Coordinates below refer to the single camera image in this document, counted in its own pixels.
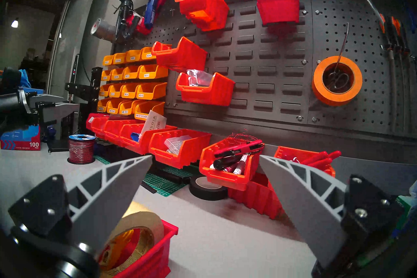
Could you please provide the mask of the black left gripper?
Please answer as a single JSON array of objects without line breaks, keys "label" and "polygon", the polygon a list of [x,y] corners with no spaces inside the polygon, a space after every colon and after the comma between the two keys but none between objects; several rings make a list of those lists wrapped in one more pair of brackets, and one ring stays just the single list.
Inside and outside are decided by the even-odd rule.
[{"label": "black left gripper", "polygon": [[35,109],[39,115],[38,124],[55,125],[73,112],[79,112],[80,104],[64,102],[64,98],[50,94],[33,95],[17,89],[14,93],[0,96],[0,116],[8,120],[30,120]]}]

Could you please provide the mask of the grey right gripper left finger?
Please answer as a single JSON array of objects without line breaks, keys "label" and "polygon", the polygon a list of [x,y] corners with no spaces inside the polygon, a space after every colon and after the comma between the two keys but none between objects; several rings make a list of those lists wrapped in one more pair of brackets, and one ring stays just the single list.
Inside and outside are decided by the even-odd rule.
[{"label": "grey right gripper left finger", "polygon": [[53,174],[19,198],[8,210],[18,243],[83,243],[96,253],[104,247],[126,212],[152,164],[145,155],[78,175],[66,183]]}]

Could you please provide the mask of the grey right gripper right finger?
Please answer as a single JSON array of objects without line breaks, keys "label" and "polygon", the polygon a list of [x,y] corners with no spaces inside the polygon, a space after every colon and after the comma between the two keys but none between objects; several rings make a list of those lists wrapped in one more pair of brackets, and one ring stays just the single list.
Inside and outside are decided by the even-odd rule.
[{"label": "grey right gripper right finger", "polygon": [[311,166],[261,155],[284,212],[316,258],[313,278],[359,277],[393,244],[404,207],[362,175],[347,184]]}]

